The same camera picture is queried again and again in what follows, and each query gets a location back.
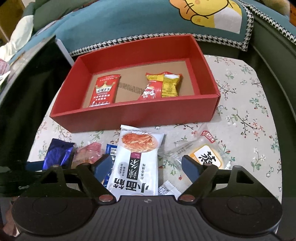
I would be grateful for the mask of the teal lion sofa cover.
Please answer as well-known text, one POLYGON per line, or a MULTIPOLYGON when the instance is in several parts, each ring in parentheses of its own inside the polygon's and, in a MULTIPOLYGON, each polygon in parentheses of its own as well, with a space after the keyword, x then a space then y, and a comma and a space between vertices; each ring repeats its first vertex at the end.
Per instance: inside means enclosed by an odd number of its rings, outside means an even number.
POLYGON ((154 37, 191 34, 198 42, 247 51, 253 15, 232 1, 214 15, 217 26, 203 27, 186 20, 169 1, 97 1, 73 11, 43 32, 34 34, 16 54, 28 51, 52 35, 71 56, 79 56, 119 43, 154 37))

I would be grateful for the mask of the pink clear snack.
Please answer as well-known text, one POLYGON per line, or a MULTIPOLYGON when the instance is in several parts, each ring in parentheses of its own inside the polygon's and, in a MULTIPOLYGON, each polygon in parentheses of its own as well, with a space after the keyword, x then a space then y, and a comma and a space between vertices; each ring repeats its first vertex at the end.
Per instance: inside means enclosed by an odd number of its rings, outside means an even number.
POLYGON ((84 147, 78 148, 74 155, 71 168, 75 169, 82 163, 94 164, 102 157, 102 144, 93 142, 84 147))

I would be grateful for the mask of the red yellow snack packet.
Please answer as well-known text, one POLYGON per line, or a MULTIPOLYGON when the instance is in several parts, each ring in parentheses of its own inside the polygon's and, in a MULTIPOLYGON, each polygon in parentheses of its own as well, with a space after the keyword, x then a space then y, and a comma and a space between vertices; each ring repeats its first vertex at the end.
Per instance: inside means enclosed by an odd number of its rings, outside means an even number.
POLYGON ((182 80, 182 74, 173 74, 170 72, 162 72, 159 74, 145 74, 148 83, 139 100, 177 97, 177 87, 182 80))

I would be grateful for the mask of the clear yellow pastry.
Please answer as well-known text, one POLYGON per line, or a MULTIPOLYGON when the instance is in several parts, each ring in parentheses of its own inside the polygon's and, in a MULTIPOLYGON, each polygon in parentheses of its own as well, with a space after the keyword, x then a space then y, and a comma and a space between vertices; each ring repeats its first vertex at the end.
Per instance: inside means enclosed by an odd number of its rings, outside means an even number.
POLYGON ((192 141, 182 141, 173 149, 164 152, 164 158, 179 169, 185 155, 201 165, 212 164, 219 169, 231 169, 230 161, 227 160, 227 150, 222 147, 222 142, 217 141, 212 135, 205 123, 200 126, 192 141))

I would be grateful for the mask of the floral tablecloth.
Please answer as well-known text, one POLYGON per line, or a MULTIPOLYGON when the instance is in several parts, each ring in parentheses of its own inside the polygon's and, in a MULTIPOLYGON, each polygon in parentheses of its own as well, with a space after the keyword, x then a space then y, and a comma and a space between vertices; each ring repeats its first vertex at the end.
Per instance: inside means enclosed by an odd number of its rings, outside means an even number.
MULTIPOLYGON (((231 169, 234 165, 243 166, 281 202, 282 174, 278 135, 255 70, 242 60, 210 55, 205 55, 205 58, 221 93, 217 111, 207 128, 222 151, 224 167, 231 169)), ((105 149, 107 144, 117 144, 120 130, 98 129, 93 132, 70 133, 57 124, 49 117, 56 96, 37 130, 29 162, 45 158, 52 138, 73 142, 77 147, 99 142, 105 149)), ((143 130, 165 133, 166 151, 194 140, 201 125, 185 123, 152 126, 143 130)), ((174 162, 160 157, 159 186, 166 181, 170 181, 180 192, 191 184, 174 162)))

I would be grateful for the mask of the blue foil snack packet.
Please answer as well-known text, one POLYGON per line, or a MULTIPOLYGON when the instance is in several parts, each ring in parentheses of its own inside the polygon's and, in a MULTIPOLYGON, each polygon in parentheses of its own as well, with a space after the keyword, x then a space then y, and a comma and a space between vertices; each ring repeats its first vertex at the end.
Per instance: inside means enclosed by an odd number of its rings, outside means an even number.
POLYGON ((54 165, 67 169, 74 147, 75 143, 53 138, 47 150, 42 170, 47 170, 54 165))

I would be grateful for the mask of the white cloth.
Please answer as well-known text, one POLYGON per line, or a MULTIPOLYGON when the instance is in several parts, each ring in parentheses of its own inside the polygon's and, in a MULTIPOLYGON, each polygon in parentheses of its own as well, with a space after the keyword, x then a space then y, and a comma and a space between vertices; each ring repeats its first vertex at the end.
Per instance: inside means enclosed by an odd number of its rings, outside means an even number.
POLYGON ((33 19, 33 15, 27 15, 20 19, 10 40, 0 48, 1 60, 8 62, 17 51, 22 49, 22 47, 29 42, 34 27, 33 19))

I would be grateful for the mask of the dark green sofa cushion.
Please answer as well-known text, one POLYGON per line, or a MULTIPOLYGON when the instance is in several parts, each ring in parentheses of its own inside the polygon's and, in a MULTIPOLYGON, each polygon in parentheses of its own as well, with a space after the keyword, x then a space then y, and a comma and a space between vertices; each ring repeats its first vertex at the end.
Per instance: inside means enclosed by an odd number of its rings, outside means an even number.
POLYGON ((23 16, 33 15, 33 32, 37 32, 49 23, 56 21, 72 11, 87 7, 91 0, 50 0, 29 3, 23 16))

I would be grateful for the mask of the red crown snack packet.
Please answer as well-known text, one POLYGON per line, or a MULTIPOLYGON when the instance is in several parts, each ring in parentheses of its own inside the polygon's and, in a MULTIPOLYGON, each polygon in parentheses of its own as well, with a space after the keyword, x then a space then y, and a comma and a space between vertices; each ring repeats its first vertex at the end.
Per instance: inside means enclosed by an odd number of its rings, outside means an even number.
POLYGON ((114 103, 120 78, 120 74, 105 75, 97 78, 89 107, 114 103))

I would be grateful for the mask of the white noodle snack packet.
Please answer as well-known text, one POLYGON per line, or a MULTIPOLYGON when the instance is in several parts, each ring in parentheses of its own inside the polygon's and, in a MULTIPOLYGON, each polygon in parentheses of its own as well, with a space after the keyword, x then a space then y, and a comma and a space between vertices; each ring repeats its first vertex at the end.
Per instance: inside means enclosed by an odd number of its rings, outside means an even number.
POLYGON ((122 125, 107 190, 121 196, 158 195, 158 150, 165 135, 122 125))

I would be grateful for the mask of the red cardboard box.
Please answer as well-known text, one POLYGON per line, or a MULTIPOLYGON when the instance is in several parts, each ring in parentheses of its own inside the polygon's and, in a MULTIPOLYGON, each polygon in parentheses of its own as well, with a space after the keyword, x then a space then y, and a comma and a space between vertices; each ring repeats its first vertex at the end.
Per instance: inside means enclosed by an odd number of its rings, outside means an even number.
POLYGON ((50 117, 71 133, 208 122, 220 101, 209 65, 192 35, 154 37, 81 55, 66 77, 50 117), (146 73, 181 74, 178 96, 141 100, 146 73), (114 103, 90 106, 99 77, 119 74, 114 103))

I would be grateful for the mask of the small white sachet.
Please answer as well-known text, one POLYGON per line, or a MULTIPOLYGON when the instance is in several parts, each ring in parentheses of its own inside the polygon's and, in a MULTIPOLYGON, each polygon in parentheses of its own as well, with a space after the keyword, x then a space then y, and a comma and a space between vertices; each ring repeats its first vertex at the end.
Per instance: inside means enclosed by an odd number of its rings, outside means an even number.
POLYGON ((178 199, 181 192, 169 180, 167 180, 158 188, 158 195, 173 195, 175 199, 178 199))

